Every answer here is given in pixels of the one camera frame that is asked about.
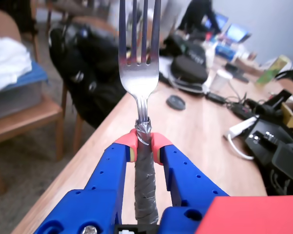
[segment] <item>wooden table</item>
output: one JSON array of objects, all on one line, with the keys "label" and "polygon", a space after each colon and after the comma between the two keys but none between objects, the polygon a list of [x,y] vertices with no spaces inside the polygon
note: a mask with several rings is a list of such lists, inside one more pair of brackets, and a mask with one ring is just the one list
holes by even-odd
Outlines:
[{"label": "wooden table", "polygon": [[[245,91],[248,91],[249,97],[256,100],[269,95],[267,91],[256,89],[252,83],[246,85],[233,80],[232,84],[241,96]],[[166,99],[172,94],[177,94],[185,100],[186,110],[175,111],[166,105]],[[234,96],[229,86],[221,94]],[[255,163],[238,157],[222,136],[229,127],[241,122],[225,107],[204,97],[189,96],[159,83],[157,90],[149,98],[148,113],[153,131],[162,133],[170,139],[226,193],[231,196],[267,195]],[[134,128],[136,118],[136,103],[127,94],[53,181],[13,233],[33,233],[68,191],[84,188],[104,149]],[[159,215],[162,215],[164,209],[171,206],[171,199],[169,192],[166,191],[163,167],[156,164],[155,172],[157,208]],[[124,224],[136,223],[133,163],[127,164],[122,219]]]}]

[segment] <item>laptop screen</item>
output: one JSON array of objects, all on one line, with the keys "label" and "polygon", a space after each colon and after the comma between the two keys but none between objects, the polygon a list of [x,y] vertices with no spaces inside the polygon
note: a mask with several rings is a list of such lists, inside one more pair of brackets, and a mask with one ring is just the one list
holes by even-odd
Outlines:
[{"label": "laptop screen", "polygon": [[[215,16],[216,16],[216,21],[218,23],[218,26],[220,30],[222,30],[224,26],[226,25],[226,23],[228,22],[229,18],[218,13],[215,13]],[[205,22],[205,27],[207,27],[208,29],[211,29],[211,22],[209,19]]]},{"label": "laptop screen", "polygon": [[234,23],[226,31],[226,36],[234,42],[240,42],[247,34],[246,29]]}]

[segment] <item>floor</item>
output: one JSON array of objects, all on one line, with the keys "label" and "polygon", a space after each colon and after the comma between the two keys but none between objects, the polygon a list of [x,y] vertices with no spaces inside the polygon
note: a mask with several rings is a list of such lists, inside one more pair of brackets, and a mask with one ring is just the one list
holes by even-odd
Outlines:
[{"label": "floor", "polygon": [[[62,80],[49,58],[44,25],[39,25],[41,65],[49,83],[43,91],[61,104]],[[73,157],[76,110],[68,95],[64,121],[64,158],[55,162],[55,131],[49,124],[0,144],[0,173],[7,192],[0,196],[0,234],[9,234]],[[82,144],[94,129],[83,125]]]}]

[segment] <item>yellow box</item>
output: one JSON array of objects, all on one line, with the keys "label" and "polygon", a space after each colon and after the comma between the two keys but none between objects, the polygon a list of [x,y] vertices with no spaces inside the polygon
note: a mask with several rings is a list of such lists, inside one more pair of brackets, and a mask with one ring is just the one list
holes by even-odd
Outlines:
[{"label": "yellow box", "polygon": [[293,103],[282,103],[283,123],[293,129]]}]

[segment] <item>fork tine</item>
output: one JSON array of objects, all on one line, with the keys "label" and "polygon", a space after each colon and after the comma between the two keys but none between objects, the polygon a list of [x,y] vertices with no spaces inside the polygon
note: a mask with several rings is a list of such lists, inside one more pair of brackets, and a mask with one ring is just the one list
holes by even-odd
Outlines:
[{"label": "fork tine", "polygon": [[137,62],[137,0],[132,3],[132,29],[131,29],[131,61]]},{"label": "fork tine", "polygon": [[120,64],[127,64],[126,58],[126,0],[119,3],[119,39],[118,39],[118,61]]},{"label": "fork tine", "polygon": [[155,0],[151,38],[151,62],[159,60],[161,0]]},{"label": "fork tine", "polygon": [[141,44],[141,62],[147,61],[147,3],[148,3],[148,0],[144,0],[142,44]]}]

